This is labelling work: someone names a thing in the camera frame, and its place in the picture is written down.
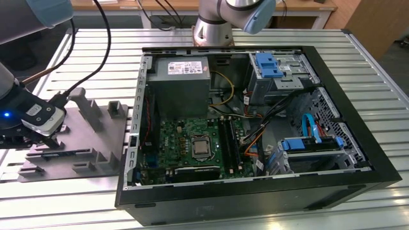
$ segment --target cpu socket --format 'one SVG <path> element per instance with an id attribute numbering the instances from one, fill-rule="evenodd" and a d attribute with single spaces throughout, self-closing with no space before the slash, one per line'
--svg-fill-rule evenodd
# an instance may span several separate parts
<path id="1" fill-rule="evenodd" d="M 195 135 L 192 139 L 192 158 L 199 160 L 211 156 L 211 137 L 208 135 Z"/>

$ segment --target aluminum extrusion table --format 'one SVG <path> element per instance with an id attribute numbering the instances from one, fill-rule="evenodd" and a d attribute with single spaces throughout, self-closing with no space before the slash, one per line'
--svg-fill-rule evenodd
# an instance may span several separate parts
<path id="1" fill-rule="evenodd" d="M 330 210 L 222 220 L 160 229 L 370 229 L 409 225 L 409 99 L 370 56 L 358 39 L 339 30 L 266 30 L 248 35 L 235 30 L 238 46 L 316 46 L 378 141 L 400 171 L 403 181 L 368 192 Z M 99 105 L 110 100 L 134 105 L 142 47 L 192 46 L 192 32 L 146 29 L 112 31 L 111 57 L 100 73 L 82 87 Z M 51 66 L 70 47 L 62 42 Z M 42 79 L 35 93 L 50 99 L 92 72 L 107 47 L 107 32 L 78 32 L 75 51 L 67 63 Z M 0 229 L 128 229 L 140 227 L 126 211 L 114 206 L 118 177 L 59 180 L 22 184 L 18 170 L 27 151 L 0 151 Z"/>

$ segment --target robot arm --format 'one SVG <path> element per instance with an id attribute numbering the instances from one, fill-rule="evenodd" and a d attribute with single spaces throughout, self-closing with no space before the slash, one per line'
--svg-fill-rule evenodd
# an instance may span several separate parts
<path id="1" fill-rule="evenodd" d="M 199 46 L 228 46 L 232 25 L 250 34 L 266 27 L 276 9 L 276 0 L 200 0 L 194 36 Z"/>
<path id="2" fill-rule="evenodd" d="M 0 44 L 54 28 L 73 16 L 70 0 L 0 0 Z M 0 63 L 0 143 L 7 142 L 2 138 L 21 136 L 42 142 L 62 126 L 65 116 L 62 106 L 33 95 Z"/>

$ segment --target open computer tower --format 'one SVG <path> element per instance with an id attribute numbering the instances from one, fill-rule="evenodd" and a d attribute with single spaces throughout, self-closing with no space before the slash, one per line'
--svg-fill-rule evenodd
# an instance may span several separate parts
<path id="1" fill-rule="evenodd" d="M 315 47 L 143 51 L 116 207 L 144 226 L 331 208 L 402 180 Z"/>

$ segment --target motherboard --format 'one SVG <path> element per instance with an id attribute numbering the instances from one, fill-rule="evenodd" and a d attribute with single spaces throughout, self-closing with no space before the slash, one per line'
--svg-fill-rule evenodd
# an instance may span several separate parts
<path id="1" fill-rule="evenodd" d="M 155 159 L 147 156 L 152 166 L 143 172 L 148 174 L 148 183 L 195 181 L 200 177 L 194 172 L 198 170 L 206 171 L 210 180 L 252 177 L 251 159 L 244 159 L 239 148 L 244 136 L 240 118 L 164 120 L 159 155 Z M 187 173 L 182 181 L 175 179 L 178 173 Z"/>

